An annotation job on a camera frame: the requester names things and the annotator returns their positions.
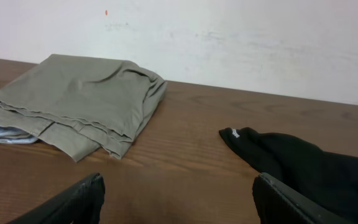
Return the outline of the black polo shirt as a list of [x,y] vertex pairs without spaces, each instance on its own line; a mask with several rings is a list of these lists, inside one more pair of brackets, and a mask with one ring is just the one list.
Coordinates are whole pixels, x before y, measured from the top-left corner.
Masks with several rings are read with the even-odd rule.
[[298,137],[252,128],[219,131],[228,148],[330,212],[358,223],[358,157],[326,152]]

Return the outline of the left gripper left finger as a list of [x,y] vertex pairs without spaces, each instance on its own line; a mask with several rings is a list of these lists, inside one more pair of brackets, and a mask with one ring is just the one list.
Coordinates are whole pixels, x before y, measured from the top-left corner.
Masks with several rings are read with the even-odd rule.
[[98,224],[105,191],[103,176],[99,173],[91,174],[10,222]]

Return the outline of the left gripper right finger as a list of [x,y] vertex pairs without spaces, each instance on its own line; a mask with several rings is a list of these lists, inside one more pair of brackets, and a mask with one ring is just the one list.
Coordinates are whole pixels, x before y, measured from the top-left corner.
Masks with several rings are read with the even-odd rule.
[[260,173],[252,195],[261,224],[351,224],[268,173]]

